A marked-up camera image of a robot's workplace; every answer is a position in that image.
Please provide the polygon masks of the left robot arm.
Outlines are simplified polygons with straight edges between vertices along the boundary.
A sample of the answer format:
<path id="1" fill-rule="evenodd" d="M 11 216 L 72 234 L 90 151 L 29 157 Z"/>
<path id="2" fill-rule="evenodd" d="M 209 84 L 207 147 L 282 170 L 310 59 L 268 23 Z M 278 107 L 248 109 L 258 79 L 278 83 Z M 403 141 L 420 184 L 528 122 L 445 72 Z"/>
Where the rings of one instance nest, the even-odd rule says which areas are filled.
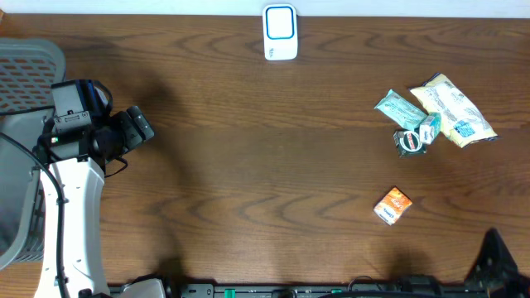
<path id="1" fill-rule="evenodd" d="M 37 297 L 109 297 L 100 237 L 100 201 L 112 161 L 152 139 L 142 110 L 114 113 L 98 80 L 53 84 L 55 114 L 35 148 L 44 190 L 45 247 Z"/>

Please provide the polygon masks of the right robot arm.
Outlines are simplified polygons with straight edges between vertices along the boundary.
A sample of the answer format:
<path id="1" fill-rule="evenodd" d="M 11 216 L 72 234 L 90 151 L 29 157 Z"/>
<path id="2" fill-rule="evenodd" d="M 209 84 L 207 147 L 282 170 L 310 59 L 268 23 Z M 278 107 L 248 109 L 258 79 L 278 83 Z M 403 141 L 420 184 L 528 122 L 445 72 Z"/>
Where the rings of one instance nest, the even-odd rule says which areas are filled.
<path id="1" fill-rule="evenodd" d="M 396 289 L 423 297 L 529 298 L 529 277 L 518 270 L 499 231 L 489 229 L 467 277 L 460 284 L 441 284 L 432 276 L 405 276 Z"/>

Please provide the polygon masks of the yellow snack bag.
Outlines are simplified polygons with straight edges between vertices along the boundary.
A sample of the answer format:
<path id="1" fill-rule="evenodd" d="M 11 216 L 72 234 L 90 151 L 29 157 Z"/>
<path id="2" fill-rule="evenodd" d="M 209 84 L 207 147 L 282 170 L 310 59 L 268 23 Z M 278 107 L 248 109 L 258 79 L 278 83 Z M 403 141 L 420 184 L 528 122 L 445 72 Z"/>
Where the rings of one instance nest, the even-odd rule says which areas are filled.
<path id="1" fill-rule="evenodd" d="M 444 74 L 410 89 L 428 113 L 441 115 L 441 132 L 458 147 L 498 138 L 478 108 Z"/>

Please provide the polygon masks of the orange tissue pack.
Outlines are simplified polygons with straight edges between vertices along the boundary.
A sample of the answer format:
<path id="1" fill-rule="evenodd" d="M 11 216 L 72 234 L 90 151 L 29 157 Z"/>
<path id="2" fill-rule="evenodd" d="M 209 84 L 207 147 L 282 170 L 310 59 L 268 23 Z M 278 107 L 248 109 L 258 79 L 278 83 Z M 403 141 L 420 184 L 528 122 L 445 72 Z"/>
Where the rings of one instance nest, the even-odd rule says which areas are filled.
<path id="1" fill-rule="evenodd" d="M 393 187 L 373 208 L 374 213 L 386 224 L 394 225 L 412 206 L 411 199 L 398 187 Z"/>

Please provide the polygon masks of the teal wet wipes pack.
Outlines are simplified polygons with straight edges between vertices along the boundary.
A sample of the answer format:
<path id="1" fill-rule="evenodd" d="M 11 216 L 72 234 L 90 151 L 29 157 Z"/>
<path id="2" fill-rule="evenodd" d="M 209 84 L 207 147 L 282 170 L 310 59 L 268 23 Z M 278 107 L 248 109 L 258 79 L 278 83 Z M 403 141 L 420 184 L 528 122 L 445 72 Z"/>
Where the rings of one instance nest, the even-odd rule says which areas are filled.
<path id="1" fill-rule="evenodd" d="M 427 115 L 390 89 L 374 107 L 405 130 L 417 129 Z"/>

